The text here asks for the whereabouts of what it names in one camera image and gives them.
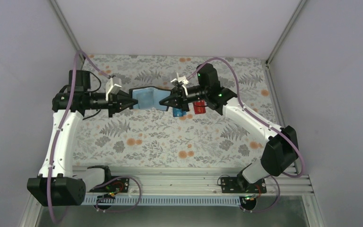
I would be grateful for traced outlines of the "blue credit card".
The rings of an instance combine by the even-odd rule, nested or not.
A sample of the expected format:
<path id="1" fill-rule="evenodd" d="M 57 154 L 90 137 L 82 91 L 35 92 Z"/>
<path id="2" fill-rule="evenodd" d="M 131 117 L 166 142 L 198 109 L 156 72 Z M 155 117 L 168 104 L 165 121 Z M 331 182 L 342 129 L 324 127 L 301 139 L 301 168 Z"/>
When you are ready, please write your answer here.
<path id="1" fill-rule="evenodd" d="M 186 115 L 186 111 L 183 111 L 182 109 L 173 108 L 173 117 L 184 117 Z"/>

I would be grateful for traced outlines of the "black leather card holder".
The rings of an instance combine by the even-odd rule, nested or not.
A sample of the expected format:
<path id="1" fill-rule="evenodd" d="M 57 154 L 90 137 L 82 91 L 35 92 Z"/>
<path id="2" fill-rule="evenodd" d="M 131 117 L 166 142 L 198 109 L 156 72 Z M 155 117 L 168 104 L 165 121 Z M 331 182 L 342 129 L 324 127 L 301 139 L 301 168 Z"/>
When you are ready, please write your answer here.
<path id="1" fill-rule="evenodd" d="M 156 109 L 160 111 L 167 111 L 168 107 L 159 104 L 164 98 L 171 95 L 171 90 L 161 89 L 158 87 L 148 86 L 148 87 L 138 87 L 129 90 L 131 98 L 136 99 L 137 104 L 132 106 L 132 109 Z"/>

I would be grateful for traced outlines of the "red credit card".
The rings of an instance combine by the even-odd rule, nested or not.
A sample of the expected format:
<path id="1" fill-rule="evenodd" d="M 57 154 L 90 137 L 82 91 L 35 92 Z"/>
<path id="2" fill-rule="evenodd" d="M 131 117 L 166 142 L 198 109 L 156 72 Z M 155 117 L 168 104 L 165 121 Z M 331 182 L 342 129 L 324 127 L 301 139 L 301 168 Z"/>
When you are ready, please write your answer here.
<path id="1" fill-rule="evenodd" d="M 204 100 L 199 100 L 193 102 L 193 109 L 195 114 L 205 114 L 206 113 L 206 102 Z"/>

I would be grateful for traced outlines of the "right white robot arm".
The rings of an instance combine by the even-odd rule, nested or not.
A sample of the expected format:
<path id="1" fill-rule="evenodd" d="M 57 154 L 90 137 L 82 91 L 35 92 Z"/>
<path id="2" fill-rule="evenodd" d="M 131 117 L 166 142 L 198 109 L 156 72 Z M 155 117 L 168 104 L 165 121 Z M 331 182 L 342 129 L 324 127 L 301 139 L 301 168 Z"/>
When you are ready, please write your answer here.
<path id="1" fill-rule="evenodd" d="M 281 175 L 299 158 L 294 128 L 272 123 L 247 107 L 238 92 L 221 86 L 212 64 L 199 65 L 196 75 L 199 84 L 193 87 L 186 87 L 188 80 L 185 78 L 174 79 L 171 94 L 160 100 L 159 104 L 188 111 L 190 103 L 203 100 L 208 108 L 231 119 L 265 145 L 261 159 L 253 161 L 237 175 L 240 191 L 249 192 L 258 180 Z"/>

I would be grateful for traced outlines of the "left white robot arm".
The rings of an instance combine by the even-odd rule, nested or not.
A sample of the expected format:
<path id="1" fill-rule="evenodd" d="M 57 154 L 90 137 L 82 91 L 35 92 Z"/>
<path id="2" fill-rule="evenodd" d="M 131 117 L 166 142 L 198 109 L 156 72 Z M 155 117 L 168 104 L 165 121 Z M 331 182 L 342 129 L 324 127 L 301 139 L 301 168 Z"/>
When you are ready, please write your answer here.
<path id="1" fill-rule="evenodd" d="M 107 91 L 91 91 L 91 72 L 70 70 L 69 84 L 52 100 L 53 126 L 50 144 L 37 177 L 29 178 L 27 189 L 45 207 L 78 206 L 87 192 L 112 187 L 108 166 L 90 166 L 81 174 L 73 173 L 76 133 L 87 110 L 107 110 L 108 116 L 136 105 L 138 101 L 120 89 L 110 78 Z"/>

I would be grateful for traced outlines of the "floral table mat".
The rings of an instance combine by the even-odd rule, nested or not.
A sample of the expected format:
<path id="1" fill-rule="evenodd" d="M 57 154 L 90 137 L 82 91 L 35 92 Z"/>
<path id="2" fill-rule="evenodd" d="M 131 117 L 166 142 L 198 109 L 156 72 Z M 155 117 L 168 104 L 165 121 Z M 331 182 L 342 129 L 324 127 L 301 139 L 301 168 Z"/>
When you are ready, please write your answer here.
<path id="1" fill-rule="evenodd" d="M 172 73 L 189 76 L 206 57 L 90 55 L 92 88 L 118 77 L 122 90 L 155 86 L 171 89 Z M 86 111 L 76 135 L 76 166 L 245 167 L 262 156 L 265 140 L 217 112 L 193 110 L 173 117 L 171 110 Z"/>

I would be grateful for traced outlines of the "aluminium rail frame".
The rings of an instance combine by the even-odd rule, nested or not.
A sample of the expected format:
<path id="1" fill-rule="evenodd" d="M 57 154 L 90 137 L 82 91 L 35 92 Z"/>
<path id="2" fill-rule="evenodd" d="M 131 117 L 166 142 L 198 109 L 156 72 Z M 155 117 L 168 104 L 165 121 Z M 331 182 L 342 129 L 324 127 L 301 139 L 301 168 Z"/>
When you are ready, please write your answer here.
<path id="1" fill-rule="evenodd" d="M 240 168 L 193 168 L 193 167 L 110 167 L 114 176 L 135 178 L 143 195 L 157 196 L 221 196 L 218 186 L 221 175 L 235 176 Z M 265 179 L 267 191 L 263 196 L 312 195 L 309 176 L 290 178 L 280 175 L 275 180 Z"/>

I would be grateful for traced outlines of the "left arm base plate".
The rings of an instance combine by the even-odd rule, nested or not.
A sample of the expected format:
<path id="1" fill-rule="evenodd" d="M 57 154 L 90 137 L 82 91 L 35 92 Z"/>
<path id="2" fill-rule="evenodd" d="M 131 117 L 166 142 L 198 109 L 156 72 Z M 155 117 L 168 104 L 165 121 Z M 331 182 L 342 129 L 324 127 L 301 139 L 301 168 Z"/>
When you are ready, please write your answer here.
<path id="1" fill-rule="evenodd" d="M 93 188 L 89 192 L 126 193 L 128 192 L 129 183 L 129 178 L 119 178 L 110 182 L 109 184 L 106 184 L 105 186 Z"/>

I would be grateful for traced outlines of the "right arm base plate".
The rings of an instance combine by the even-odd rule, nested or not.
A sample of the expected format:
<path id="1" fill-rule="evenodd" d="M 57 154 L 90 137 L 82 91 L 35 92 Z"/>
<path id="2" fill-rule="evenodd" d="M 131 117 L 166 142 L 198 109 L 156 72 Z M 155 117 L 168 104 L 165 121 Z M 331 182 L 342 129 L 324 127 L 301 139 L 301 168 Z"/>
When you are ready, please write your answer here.
<path id="1" fill-rule="evenodd" d="M 266 193 L 264 178 L 255 183 L 249 183 L 243 177 L 232 177 L 221 175 L 217 180 L 217 185 L 221 187 L 222 193 Z"/>

